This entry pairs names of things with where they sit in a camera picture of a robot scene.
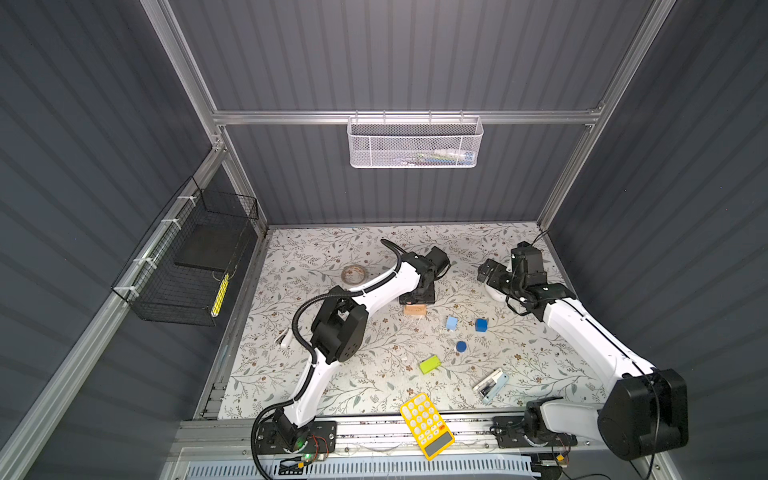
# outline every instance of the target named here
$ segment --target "wall panel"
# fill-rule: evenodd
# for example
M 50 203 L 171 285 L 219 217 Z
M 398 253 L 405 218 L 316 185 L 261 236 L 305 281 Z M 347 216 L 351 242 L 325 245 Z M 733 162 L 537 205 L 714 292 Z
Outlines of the wall panel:
M 139 2 L 0 2 L 0 79 L 4 444 L 210 144 Z M 153 478 L 222 329 L 129 316 L 28 478 Z
M 593 108 L 649 4 L 171 2 L 220 110 Z
M 584 131 L 489 125 L 475 168 L 359 169 L 343 126 L 227 127 L 274 225 L 535 219 Z
M 763 476 L 766 24 L 678 1 L 550 229 L 595 317 L 686 379 L 684 478 Z

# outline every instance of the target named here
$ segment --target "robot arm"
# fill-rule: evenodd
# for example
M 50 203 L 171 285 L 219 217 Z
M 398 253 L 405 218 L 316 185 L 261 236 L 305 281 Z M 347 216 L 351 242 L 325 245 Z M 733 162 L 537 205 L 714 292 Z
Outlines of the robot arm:
M 560 283 L 547 283 L 541 251 L 520 242 L 509 266 L 487 259 L 478 280 L 518 315 L 532 313 L 560 333 L 594 369 L 607 392 L 605 404 L 556 397 L 529 402 L 525 434 L 542 440 L 556 432 L 603 440 L 619 458 L 631 460 L 687 444 L 687 390 L 674 370 L 658 370 L 626 347 Z M 518 312 L 510 303 L 523 308 Z
M 293 445 L 295 450 L 306 441 L 325 388 L 341 364 L 362 345 L 368 318 L 405 293 L 416 298 L 424 295 L 434 288 L 432 283 L 439 278 L 439 273 L 447 271 L 449 264 L 448 256 L 437 247 L 424 256 L 409 252 L 402 255 L 399 268 L 393 267 L 350 290 L 335 286 L 329 291 L 339 295 L 362 294 L 325 300 L 312 323 L 310 345 L 314 348 L 316 363 L 313 364 L 311 358 L 307 360 L 291 395 L 293 399 L 299 398 L 275 411 L 277 431 L 287 445 Z M 310 375 L 305 391 L 299 395 Z

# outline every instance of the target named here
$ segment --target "table surface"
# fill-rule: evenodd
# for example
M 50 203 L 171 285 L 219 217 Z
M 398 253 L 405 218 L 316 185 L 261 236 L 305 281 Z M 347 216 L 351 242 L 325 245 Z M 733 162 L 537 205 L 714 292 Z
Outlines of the table surface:
M 362 265 L 371 277 L 390 268 L 395 257 L 379 242 L 383 237 L 417 253 L 437 246 L 452 268 L 435 285 L 436 302 L 427 316 L 406 316 L 395 300 L 369 318 L 363 345 L 328 385 L 319 414 L 398 412 L 419 392 L 441 412 L 519 407 L 552 395 L 603 402 L 601 382 L 562 337 L 532 315 L 516 316 L 491 300 L 477 281 L 477 267 L 486 258 L 505 263 L 512 247 L 538 233 L 535 223 L 275 230 L 219 418 L 253 418 L 289 397 L 307 354 L 295 340 L 279 348 L 278 336 L 303 301 L 341 284 L 344 266 Z M 562 282 L 545 242 L 536 247 L 549 281 Z M 307 338 L 318 308 L 310 307 L 301 319 Z M 449 316 L 458 319 L 456 331 L 445 328 Z M 475 331 L 477 319 L 488 320 L 487 332 Z M 455 350 L 459 340 L 468 347 L 463 353 Z M 423 375 L 419 364 L 432 355 L 442 366 Z M 484 406 L 472 387 L 498 368 L 509 382 Z

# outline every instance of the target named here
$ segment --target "red wire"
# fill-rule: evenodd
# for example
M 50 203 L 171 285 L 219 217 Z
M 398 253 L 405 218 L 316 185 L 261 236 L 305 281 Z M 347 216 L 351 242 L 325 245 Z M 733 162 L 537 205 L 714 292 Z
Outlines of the red wire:
M 319 445 L 319 443 L 317 443 L 317 437 L 312 435 L 312 438 L 315 440 L 315 456 L 312 458 L 312 461 L 310 463 L 312 463 L 315 460 L 317 460 L 317 455 L 320 452 L 320 445 Z
M 331 448 L 328 446 L 328 442 L 323 437 L 317 437 L 320 440 L 323 440 L 323 443 L 326 444 L 326 453 L 331 453 Z
M 556 435 L 555 437 L 557 437 L 557 439 L 560 441 L 560 445 L 563 445 L 563 449 L 565 450 L 565 453 L 562 455 L 565 457 L 566 460 L 568 460 L 565 463 L 566 465 L 568 465 L 569 463 L 571 463 L 571 458 L 568 457 L 568 454 L 571 453 L 571 446 L 568 445 L 568 447 L 566 447 L 565 444 L 563 443 L 563 439 L 560 438 L 560 435 Z

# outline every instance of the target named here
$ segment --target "wooden block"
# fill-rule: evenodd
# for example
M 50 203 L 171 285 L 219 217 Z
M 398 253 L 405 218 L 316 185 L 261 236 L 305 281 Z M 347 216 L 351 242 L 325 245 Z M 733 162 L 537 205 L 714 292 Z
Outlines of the wooden block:
M 405 305 L 402 312 L 406 315 L 424 316 L 427 314 L 426 305 Z

